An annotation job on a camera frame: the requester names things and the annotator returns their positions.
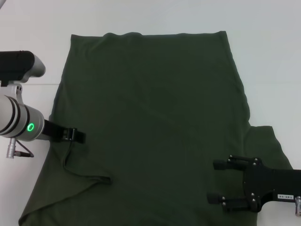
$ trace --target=green towel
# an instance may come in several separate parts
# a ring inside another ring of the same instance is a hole
[[[243,195],[229,154],[291,169],[272,127],[251,127],[226,32],[71,37],[51,120],[86,132],[51,143],[22,226],[255,226],[207,192]]]

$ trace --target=label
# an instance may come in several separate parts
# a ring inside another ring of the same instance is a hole
[[[279,195],[278,195],[278,199],[289,199],[289,200],[294,200],[294,199],[293,199],[293,195],[289,195],[289,194],[279,194]]]

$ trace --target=white table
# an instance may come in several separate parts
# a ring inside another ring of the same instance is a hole
[[[0,9],[0,51],[29,50],[44,62],[46,74],[24,84],[23,100],[47,118],[71,34],[227,31],[251,124],[273,126],[292,166],[301,169],[300,9],[299,0],[7,0]],[[8,140],[0,138],[1,226],[17,225],[49,147],[46,141],[26,145],[34,159],[9,160]],[[264,205],[258,226],[284,224],[301,224],[293,203]]]

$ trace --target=green light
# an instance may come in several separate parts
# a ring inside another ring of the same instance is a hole
[[[33,131],[33,129],[34,129],[34,124],[30,123],[27,127],[27,131],[31,132],[31,131]]]

